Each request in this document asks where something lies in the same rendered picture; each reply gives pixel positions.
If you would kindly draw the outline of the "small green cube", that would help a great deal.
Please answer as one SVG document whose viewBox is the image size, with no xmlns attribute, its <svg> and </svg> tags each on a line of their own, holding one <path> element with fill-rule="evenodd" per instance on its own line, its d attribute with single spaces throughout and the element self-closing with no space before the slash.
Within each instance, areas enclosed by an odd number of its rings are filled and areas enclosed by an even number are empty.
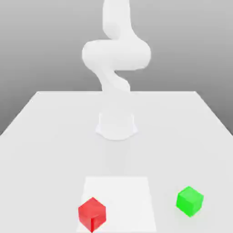
<svg viewBox="0 0 233 233">
<path fill-rule="evenodd" d="M 177 195 L 176 207 L 187 216 L 194 216 L 202 207 L 204 195 L 191 186 L 185 187 Z"/>
</svg>

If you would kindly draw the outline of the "small red cube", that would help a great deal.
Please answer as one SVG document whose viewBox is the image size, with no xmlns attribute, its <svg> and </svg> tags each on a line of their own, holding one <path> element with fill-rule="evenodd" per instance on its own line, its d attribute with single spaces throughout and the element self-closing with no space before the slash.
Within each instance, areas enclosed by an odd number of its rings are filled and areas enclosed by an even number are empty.
<svg viewBox="0 0 233 233">
<path fill-rule="evenodd" d="M 106 222 L 106 207 L 91 197 L 78 207 L 78 217 L 81 224 L 93 233 Z"/>
</svg>

